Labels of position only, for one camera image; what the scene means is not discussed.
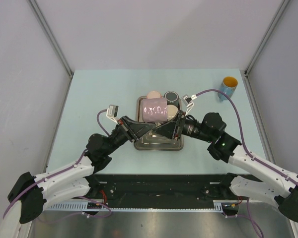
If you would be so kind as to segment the left aluminium frame post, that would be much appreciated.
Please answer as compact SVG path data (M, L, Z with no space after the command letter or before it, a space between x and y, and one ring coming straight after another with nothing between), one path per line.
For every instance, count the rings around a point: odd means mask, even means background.
M55 52L57 58L59 59L62 67L64 68L65 72L69 76L70 79L73 78L74 72L68 63L65 54L63 53L43 11L41 10L38 2L36 0L27 0L34 16L36 17L39 25L41 26L47 40L49 41L53 51Z

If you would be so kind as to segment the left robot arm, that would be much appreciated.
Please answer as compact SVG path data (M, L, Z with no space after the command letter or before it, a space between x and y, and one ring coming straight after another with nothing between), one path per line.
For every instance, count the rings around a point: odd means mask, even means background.
M21 203L19 222L26 224L36 219L47 207L70 198L87 196L95 198L100 186L89 177L104 169L112 154L127 141L135 142L155 128L155 123L138 122L121 117L110 135L95 133L88 139L86 149L74 162L33 176L25 172L8 194L8 214L16 202Z

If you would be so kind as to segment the blue butterfly mug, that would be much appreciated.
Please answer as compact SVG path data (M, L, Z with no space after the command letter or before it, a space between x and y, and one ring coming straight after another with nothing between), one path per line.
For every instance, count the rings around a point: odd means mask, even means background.
M225 77L220 85L218 97L221 101L231 98L238 86L236 78L228 76Z

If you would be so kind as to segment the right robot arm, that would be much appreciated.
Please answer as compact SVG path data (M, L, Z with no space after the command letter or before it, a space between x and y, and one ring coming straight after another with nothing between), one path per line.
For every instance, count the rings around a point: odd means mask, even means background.
M258 182L243 181L233 176L219 186L225 199L234 195L253 198L268 203L288 219L298 223L298 174L287 171L250 152L244 143L225 132L226 123L219 113L207 113L202 122L187 119L179 111L170 121L156 127L154 132L169 139L186 135L209 143L209 154L217 161L239 167Z

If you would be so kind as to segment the aluminium frame post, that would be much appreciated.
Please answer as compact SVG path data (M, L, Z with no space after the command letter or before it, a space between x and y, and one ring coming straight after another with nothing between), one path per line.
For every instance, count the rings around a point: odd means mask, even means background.
M70 79L73 78L74 72L68 63L65 54L63 53L43 11L41 10L38 2L36 0L27 0L34 16L36 17L39 25L41 26L47 40L49 41L53 51L55 52L57 58L59 59L62 67L64 68L65 72L69 76Z
M247 67L244 70L245 76L249 76L252 69L256 65L257 61L259 60L261 54L263 53L266 45L268 44L269 40L271 39L274 31L277 29L279 23L281 22L284 14L286 13L288 7L292 3L292 0L283 0L279 5L276 13L274 14L268 28L266 29L263 38L261 39L258 47L256 48L250 62L248 63Z

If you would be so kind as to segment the cream mug black handle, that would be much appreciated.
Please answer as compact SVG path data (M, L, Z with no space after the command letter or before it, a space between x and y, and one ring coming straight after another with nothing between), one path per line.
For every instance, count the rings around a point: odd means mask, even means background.
M173 119L178 111L179 109L175 105L167 105L167 120L170 121Z

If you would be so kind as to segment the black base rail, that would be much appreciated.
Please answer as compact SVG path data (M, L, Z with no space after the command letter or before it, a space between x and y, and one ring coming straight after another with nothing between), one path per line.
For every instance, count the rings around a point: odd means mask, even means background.
M236 174L222 175L92 175L96 183L84 197L104 200L106 205L153 205L180 207L195 200L245 201L248 197L232 193L227 182ZM240 175L243 181L258 181L252 175Z

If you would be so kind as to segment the pink orange mug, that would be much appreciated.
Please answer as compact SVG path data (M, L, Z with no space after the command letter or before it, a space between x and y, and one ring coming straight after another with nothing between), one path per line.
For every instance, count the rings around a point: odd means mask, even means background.
M147 93L147 99L161 98L161 94L158 91L150 91Z

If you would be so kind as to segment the dark grey mug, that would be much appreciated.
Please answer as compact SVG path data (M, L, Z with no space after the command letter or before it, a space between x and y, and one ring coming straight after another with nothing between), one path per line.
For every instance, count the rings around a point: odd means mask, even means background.
M167 91L163 96L168 105L174 105L178 107L179 105L179 95L174 91Z

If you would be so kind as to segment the purple mug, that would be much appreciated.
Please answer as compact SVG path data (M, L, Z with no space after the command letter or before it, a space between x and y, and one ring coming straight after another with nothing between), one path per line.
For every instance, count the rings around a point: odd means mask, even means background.
M143 99L141 112L144 122L166 122L167 100L165 98Z

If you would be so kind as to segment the right aluminium frame post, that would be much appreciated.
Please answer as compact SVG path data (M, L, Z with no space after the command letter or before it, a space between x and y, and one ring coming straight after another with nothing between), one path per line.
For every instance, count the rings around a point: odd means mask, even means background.
M266 29L263 38L261 39L258 47L256 48L250 62L248 63L247 67L244 70L245 76L249 76L252 69L256 65L257 61L259 60L261 54L263 53L266 45L268 44L269 40L271 39L274 31L277 29L279 23L281 22L284 14L286 13L288 7L292 3L292 0L283 0L279 5L276 13L274 14L268 28Z

